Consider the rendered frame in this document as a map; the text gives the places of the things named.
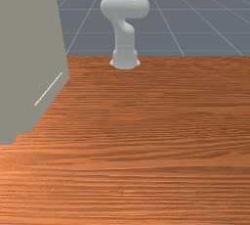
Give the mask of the pale grey cabinet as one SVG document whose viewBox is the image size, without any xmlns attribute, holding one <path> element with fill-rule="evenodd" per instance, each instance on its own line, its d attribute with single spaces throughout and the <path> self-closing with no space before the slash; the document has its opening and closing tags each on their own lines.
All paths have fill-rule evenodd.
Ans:
<svg viewBox="0 0 250 225">
<path fill-rule="evenodd" d="M 0 0 L 0 145 L 31 131 L 68 79 L 57 0 Z"/>
</svg>

